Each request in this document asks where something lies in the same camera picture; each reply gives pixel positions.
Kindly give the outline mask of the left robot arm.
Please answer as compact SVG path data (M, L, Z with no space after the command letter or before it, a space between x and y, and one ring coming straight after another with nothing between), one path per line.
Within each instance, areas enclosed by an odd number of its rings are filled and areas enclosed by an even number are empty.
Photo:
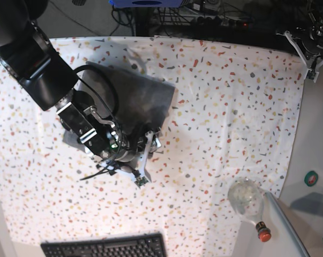
M306 77L316 82L323 66L323 1L304 1L296 4L295 9L305 21L295 21L276 34L287 39L306 66Z

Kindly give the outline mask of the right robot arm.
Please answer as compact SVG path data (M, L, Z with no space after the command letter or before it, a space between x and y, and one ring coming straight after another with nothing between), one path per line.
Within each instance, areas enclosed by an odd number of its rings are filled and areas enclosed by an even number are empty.
M87 64L71 68L36 24L47 7L31 1L0 1L0 62L42 109L55 107L63 127L76 135L77 141L98 158L98 174L127 174L137 186L151 181L146 171L149 157L161 147L158 131L145 125L126 134L116 116L119 96L108 77ZM103 98L92 87L76 90L79 72L97 73L113 96L107 116L99 114L96 100Z

